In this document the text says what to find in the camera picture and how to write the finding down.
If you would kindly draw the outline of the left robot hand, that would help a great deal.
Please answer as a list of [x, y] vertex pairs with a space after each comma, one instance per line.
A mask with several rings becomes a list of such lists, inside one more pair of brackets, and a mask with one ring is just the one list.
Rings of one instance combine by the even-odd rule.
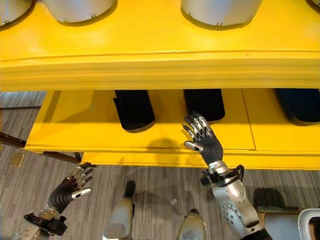
[[88, 162], [74, 167], [50, 194], [48, 207], [62, 214], [70, 202], [90, 194], [92, 189], [85, 185], [93, 178], [90, 174], [95, 167]]

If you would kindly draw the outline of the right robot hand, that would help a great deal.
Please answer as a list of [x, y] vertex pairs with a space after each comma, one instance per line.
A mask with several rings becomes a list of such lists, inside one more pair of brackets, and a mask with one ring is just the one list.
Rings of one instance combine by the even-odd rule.
[[222, 161], [223, 147], [207, 120], [195, 111], [185, 116], [184, 120], [187, 124], [183, 125], [183, 129], [192, 139], [186, 140], [184, 146], [200, 153], [208, 166]]

